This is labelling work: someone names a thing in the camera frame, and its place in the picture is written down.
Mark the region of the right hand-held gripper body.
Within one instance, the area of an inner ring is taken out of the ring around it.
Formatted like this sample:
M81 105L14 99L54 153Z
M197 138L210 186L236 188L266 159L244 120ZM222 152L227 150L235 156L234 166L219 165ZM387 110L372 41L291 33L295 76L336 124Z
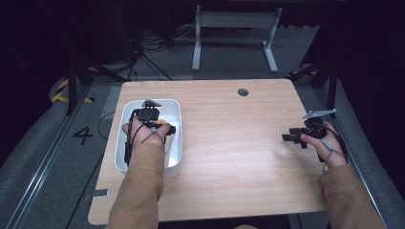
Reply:
M308 111L303 116L304 124L307 127L305 134L312 137L325 137L328 129L323 123L322 116L333 115L335 113L335 109L325 111Z

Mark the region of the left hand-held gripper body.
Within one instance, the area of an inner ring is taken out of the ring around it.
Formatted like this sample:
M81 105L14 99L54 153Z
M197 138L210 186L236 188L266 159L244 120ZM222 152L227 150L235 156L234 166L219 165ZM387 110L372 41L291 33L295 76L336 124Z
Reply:
M158 110L160 104L150 98L147 98L142 103L141 109L134 109L136 117L141 122L156 121L159 119L160 111Z

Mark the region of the white plastic bin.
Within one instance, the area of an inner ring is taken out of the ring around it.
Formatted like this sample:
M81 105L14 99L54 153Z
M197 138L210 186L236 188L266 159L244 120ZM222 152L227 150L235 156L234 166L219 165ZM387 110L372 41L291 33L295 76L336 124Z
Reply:
M176 127L176 131L172 135L167 135L165 138L165 162L164 162L164 176L175 177L181 170L181 156L182 156L182 126L181 126L181 106L175 99L155 99L154 101L160 104L158 110L160 111L159 119L164 119L166 123ZM115 152L115 166L123 174L127 172L129 153L126 142L127 135L122 131L121 126L125 123L130 123L133 116L136 115L134 109L141 109L142 100L135 100L127 103L124 106L120 123L118 125L117 144ZM149 128L155 127L156 129L160 124L156 121L145 122Z

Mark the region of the person's left hand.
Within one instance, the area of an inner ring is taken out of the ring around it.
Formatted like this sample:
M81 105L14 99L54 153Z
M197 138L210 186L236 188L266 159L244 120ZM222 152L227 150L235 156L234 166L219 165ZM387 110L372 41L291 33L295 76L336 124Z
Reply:
M132 124L125 123L122 125L122 131L125 134L130 134L130 142L133 146L141 143L152 143L160 147L164 146L164 137L169 131L169 127L164 124L156 131L144 126L136 117L133 118Z

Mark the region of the person's right hand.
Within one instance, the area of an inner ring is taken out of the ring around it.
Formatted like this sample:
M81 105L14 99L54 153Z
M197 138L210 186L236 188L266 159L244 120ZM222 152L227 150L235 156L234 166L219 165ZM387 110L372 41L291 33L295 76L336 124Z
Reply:
M315 148L317 154L325 160L325 166L329 170L347 163L340 144L333 133L328 132L322 139L310 135L301 135L301 139Z

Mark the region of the black metal stand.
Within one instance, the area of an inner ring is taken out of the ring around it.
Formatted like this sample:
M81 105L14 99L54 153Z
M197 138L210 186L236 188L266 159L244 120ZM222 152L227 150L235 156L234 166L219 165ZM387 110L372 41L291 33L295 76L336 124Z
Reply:
M75 80L78 78L82 85L91 85L94 81L93 75L91 74L89 68L98 70L102 74L112 78L116 82L128 82L128 79L122 78L116 73L106 69L102 65L84 57L76 55L71 59L68 69L68 89L69 89L69 107L67 115L70 115L77 104L77 94L76 94L76 83Z
M316 64L312 64L297 73L290 72L286 75L286 79L294 82L306 75L311 75L312 73L313 78L309 84L313 89L321 90L326 83L329 83L327 108L334 109L338 81L338 75L334 61L325 60Z

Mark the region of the yellow black hazard tape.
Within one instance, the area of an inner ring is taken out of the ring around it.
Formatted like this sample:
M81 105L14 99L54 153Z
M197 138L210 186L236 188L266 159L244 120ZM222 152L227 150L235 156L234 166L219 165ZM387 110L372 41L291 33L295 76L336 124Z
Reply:
M53 96L52 99L51 99L52 102L56 102L56 101L59 101L59 102L69 102L69 97L62 95L63 92L64 92L64 90L65 90L65 88L68 86L68 83L69 83L69 79L67 79L67 78L64 79L64 80L60 83L60 85L59 85L59 87L57 88L57 90L56 90L54 96ZM86 102L86 103L93 103L93 102L95 102L95 99L94 99L93 97L86 97L86 98L84 99L84 102Z

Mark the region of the grey metal bracket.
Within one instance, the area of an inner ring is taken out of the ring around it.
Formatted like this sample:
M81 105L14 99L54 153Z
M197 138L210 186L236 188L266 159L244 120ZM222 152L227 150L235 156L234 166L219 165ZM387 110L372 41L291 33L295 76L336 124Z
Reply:
M99 189L94 190L93 192L85 193L83 196L83 200L92 200L93 198L106 198L110 194L109 189Z

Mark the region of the grey metal table frame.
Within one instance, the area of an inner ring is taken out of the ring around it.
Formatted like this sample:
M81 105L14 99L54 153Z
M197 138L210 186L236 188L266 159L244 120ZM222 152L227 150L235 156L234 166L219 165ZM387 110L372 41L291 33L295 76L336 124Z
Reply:
M202 54L201 28L244 28L268 30L268 39L262 42L262 47L270 71L277 73L278 67L271 47L282 11L282 8L277 8L274 12L203 11L202 6L198 5L195 15L195 46L192 70L194 72L200 70Z

